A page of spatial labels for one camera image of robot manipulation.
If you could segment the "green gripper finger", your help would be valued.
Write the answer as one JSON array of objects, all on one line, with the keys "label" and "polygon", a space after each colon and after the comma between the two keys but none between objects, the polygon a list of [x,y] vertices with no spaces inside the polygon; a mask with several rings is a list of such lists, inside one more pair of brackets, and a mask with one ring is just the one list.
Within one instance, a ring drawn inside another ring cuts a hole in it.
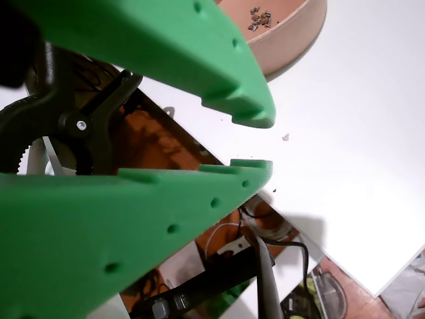
[{"label": "green gripper finger", "polygon": [[273,164],[1,175],[1,317],[84,318],[258,193]]},{"label": "green gripper finger", "polygon": [[276,109],[239,28],[214,1],[14,1],[44,40],[198,96],[235,124]]}]

